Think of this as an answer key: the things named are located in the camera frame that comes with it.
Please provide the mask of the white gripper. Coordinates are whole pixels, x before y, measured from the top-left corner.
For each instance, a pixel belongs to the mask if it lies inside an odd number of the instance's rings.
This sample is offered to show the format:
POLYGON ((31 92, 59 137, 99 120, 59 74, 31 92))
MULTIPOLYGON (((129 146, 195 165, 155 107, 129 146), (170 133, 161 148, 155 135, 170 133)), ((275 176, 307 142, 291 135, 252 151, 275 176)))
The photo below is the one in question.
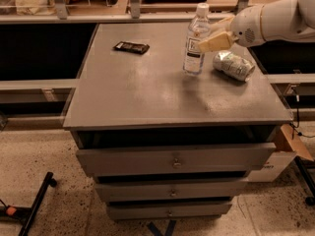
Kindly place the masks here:
POLYGON ((235 41, 244 47, 263 44, 265 40, 261 30, 262 10, 262 5, 247 7, 235 17, 224 18, 211 24, 212 34, 198 42, 199 51, 206 53, 228 50, 235 41))

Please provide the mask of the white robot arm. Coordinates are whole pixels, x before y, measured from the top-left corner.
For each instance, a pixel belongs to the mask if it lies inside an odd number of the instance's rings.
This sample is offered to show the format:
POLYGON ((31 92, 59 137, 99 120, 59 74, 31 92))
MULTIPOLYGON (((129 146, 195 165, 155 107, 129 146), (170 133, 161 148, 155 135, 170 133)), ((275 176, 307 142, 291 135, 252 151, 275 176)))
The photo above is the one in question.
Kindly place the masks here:
POLYGON ((313 42, 315 0, 279 0, 251 6, 211 25, 211 34, 198 43, 201 52, 243 47, 269 41, 313 42))

